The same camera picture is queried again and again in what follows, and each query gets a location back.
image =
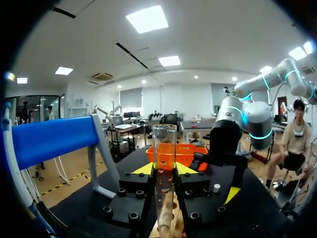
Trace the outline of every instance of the hazard tape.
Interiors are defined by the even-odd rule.
[[[100,163],[96,164],[96,167],[97,167],[98,165],[101,165],[102,163],[103,163],[103,161],[101,161]],[[89,170],[90,170],[90,169],[84,170],[84,171],[81,172],[80,174],[78,174],[78,175],[72,177],[71,179],[69,179],[69,181],[72,181],[72,180],[74,180],[74,179],[76,179],[76,178],[78,178],[78,177],[84,177],[84,178],[88,179],[89,181],[91,181],[91,178],[90,178],[90,177],[84,175],[84,173],[88,172]],[[58,185],[58,186],[56,186],[56,187],[54,187],[54,188],[52,188],[52,189],[50,189],[50,190],[48,190],[48,191],[46,191],[46,192],[43,192],[43,193],[41,194],[41,196],[44,196],[45,194],[48,194],[48,193],[50,193],[50,192],[52,192],[52,191],[58,189],[59,187],[62,187],[62,186],[64,186],[64,185],[66,185],[66,184],[67,184],[66,182],[63,182],[63,183],[61,183],[60,185]]]

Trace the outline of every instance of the clear glass tube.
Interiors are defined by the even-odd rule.
[[[173,219],[173,169],[176,166],[176,136],[176,125],[157,124],[153,126],[158,232],[163,238],[169,236]]]

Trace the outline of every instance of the ceiling light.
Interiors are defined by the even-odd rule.
[[[159,58],[159,61],[164,67],[180,65],[180,60],[178,56],[162,57],[162,58]]]
[[[313,52],[313,46],[310,41],[307,41],[305,44],[303,44],[303,47],[308,55]]]
[[[261,68],[259,71],[260,71],[261,73],[266,73],[266,72],[270,71],[271,69],[272,69],[271,66],[264,66],[264,67]]]
[[[11,81],[14,81],[15,75],[14,75],[13,73],[11,73],[11,72],[6,72],[6,73],[5,73],[5,78],[6,78],[6,79],[9,79],[9,80],[11,80]]]
[[[26,84],[26,83],[28,83],[28,78],[17,78],[16,82],[18,84]]]
[[[60,75],[69,75],[74,69],[73,68],[65,68],[65,67],[58,67],[56,70],[55,74],[60,74]]]
[[[139,34],[168,27],[167,20],[160,5],[144,8],[125,17]]]
[[[291,57],[293,57],[295,60],[300,60],[302,58],[305,58],[307,54],[301,47],[297,47],[293,49],[290,53],[288,53]]]

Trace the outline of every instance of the orange basket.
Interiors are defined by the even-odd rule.
[[[159,155],[159,160],[169,161],[171,159],[171,149],[172,144],[160,144],[157,148],[157,153]],[[192,164],[194,153],[199,152],[202,154],[207,154],[208,150],[206,148],[196,147],[192,144],[176,144],[176,161],[189,167]],[[154,147],[153,145],[146,151],[149,161],[154,162]],[[207,163],[202,163],[199,166],[199,171],[204,171],[207,168]]]

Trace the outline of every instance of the white bottle cap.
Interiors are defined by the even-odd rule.
[[[213,186],[213,192],[214,193],[217,193],[220,189],[220,184],[216,183],[214,186]]]

